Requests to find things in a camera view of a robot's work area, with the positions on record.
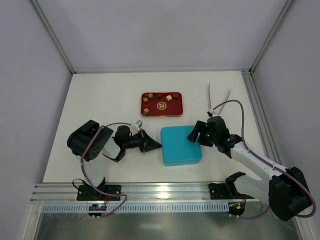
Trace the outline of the teal square box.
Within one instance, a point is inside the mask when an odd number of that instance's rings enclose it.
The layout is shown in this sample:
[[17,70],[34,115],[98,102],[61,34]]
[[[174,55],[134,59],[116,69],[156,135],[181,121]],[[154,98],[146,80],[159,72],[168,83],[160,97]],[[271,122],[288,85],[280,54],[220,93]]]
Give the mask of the teal square box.
[[198,164],[201,160],[202,160],[201,157],[196,157],[196,158],[164,157],[163,164],[166,167],[194,165],[194,164]]

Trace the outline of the teal box lid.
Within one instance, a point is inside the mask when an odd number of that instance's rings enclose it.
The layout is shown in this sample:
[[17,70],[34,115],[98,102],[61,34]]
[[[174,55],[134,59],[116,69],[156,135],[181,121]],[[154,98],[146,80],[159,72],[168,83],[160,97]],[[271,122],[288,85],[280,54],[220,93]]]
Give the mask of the teal box lid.
[[160,131],[162,157],[202,158],[201,145],[187,139],[193,129],[193,125],[163,127]]

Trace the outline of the metal serving tongs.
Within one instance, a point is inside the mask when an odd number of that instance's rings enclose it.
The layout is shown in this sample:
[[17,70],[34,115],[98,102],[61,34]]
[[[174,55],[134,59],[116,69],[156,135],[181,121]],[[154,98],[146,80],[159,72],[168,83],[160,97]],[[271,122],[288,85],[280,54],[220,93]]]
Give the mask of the metal serving tongs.
[[215,83],[209,82],[206,87],[206,97],[208,111],[211,112],[212,109],[229,99],[231,95],[232,87],[230,85],[219,87]]

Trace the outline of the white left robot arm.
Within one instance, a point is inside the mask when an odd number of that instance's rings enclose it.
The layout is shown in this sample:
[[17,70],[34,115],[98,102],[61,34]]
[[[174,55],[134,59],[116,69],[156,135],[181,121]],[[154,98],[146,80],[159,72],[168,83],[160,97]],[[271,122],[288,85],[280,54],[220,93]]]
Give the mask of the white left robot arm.
[[99,173],[98,164],[94,162],[99,155],[118,163],[126,150],[138,148],[144,154],[162,148],[142,128],[140,120],[134,124],[115,122],[106,126],[89,120],[71,133],[66,144],[73,155],[80,157],[82,184],[73,185],[78,201],[120,201],[124,197],[121,186],[108,185]]

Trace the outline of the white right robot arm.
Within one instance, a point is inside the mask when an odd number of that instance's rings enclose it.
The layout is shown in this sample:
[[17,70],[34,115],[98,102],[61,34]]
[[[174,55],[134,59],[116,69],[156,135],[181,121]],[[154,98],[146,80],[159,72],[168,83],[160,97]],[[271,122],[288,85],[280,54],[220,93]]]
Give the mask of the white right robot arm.
[[187,136],[192,143],[213,147],[246,166],[259,179],[238,171],[225,179],[224,183],[211,183],[212,199],[257,199],[268,205],[282,221],[293,217],[302,218],[301,212],[312,207],[309,218],[317,209],[302,171],[297,167],[287,168],[254,152],[243,135],[230,134],[220,116],[212,116],[206,122],[198,120]]

